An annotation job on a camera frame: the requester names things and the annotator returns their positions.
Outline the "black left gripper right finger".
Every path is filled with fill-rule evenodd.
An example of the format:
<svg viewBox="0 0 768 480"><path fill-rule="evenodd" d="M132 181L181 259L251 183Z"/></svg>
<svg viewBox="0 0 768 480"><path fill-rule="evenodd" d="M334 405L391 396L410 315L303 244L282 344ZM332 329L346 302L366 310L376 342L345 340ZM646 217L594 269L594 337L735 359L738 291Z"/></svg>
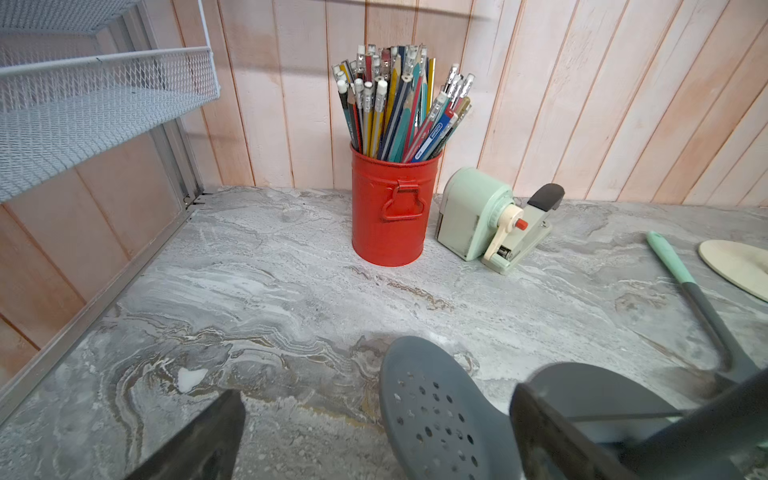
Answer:
<svg viewBox="0 0 768 480"><path fill-rule="evenodd" d="M525 383L518 384L514 390L509 416L528 479L636 477Z"/></svg>

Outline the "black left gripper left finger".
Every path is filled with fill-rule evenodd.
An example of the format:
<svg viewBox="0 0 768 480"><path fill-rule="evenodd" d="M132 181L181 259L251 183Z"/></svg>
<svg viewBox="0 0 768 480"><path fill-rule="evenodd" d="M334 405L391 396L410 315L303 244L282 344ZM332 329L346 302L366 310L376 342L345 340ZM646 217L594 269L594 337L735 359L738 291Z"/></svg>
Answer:
<svg viewBox="0 0 768 480"><path fill-rule="evenodd" d="M241 392L224 391L129 479L231 479L246 420Z"/></svg>

